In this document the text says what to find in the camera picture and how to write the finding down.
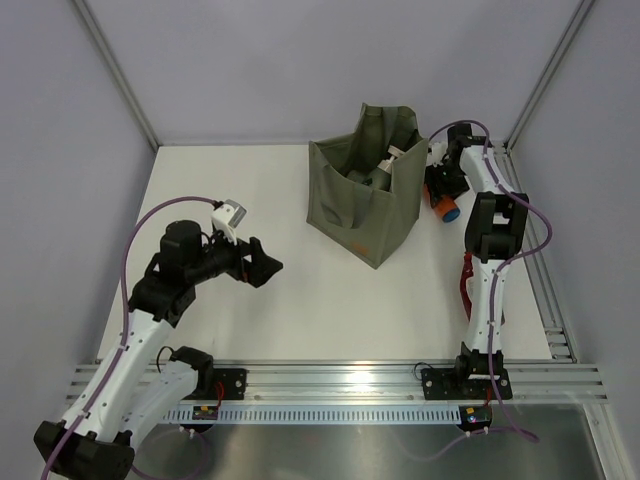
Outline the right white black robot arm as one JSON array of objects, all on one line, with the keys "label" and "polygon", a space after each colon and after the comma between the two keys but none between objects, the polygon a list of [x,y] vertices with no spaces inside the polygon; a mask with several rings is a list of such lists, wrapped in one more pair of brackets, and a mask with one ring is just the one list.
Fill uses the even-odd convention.
[{"label": "right white black robot arm", "polygon": [[459,282],[469,325],[453,366],[422,369],[428,400],[512,396],[501,345],[503,300],[510,264],[523,246],[529,198],[499,172],[489,135],[474,134],[474,124],[461,120],[444,126],[446,151],[425,170],[425,197],[445,223],[459,217],[458,197],[468,191],[475,194],[464,231]]}]

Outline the green bottle beige cap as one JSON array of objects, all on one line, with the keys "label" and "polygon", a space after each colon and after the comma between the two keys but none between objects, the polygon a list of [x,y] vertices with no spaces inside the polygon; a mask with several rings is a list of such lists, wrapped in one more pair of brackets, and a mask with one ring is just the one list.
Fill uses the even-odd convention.
[{"label": "green bottle beige cap", "polygon": [[387,150],[387,157],[381,160],[376,168],[369,173],[363,184],[372,189],[388,191],[391,185],[393,164],[404,154],[405,151],[390,145]]}]

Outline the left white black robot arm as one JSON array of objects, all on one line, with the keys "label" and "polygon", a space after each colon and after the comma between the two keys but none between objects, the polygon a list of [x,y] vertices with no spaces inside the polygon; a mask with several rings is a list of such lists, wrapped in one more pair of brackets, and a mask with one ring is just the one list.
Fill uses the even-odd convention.
[{"label": "left white black robot arm", "polygon": [[195,301],[197,285],[228,275],[259,288],[283,267],[255,237],[231,239],[217,228],[208,240],[194,221],[169,224],[143,277],[125,295],[123,327],[110,352],[63,418],[36,430],[42,476],[123,479],[170,408],[185,398],[221,395],[212,356],[186,346],[174,350],[142,394],[135,389],[151,356]]}]

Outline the orange bottle blue base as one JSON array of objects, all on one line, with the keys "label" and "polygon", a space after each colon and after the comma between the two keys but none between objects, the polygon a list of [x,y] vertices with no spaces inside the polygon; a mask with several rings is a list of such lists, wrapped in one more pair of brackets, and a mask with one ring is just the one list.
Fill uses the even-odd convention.
[{"label": "orange bottle blue base", "polygon": [[427,184],[424,185],[423,190],[431,210],[442,222],[450,223],[459,217],[460,209],[449,195],[432,190]]}]

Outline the green pump bottle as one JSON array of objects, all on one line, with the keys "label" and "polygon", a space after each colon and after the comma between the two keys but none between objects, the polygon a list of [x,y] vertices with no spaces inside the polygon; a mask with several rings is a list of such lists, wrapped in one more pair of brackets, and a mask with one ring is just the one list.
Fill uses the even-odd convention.
[{"label": "green pump bottle", "polygon": [[370,175],[368,173],[363,173],[358,170],[351,170],[348,173],[347,178],[358,184],[369,185],[371,183]]}]

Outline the red bottle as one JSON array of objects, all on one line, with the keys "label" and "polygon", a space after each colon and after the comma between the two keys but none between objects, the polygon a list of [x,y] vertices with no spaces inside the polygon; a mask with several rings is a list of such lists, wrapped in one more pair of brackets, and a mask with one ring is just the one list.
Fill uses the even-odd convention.
[{"label": "red bottle", "polygon": [[463,304],[463,308],[467,317],[467,320],[471,319],[472,311],[472,282],[474,277],[472,254],[466,252],[463,257],[463,265],[461,270],[461,276],[459,280],[459,291]]}]

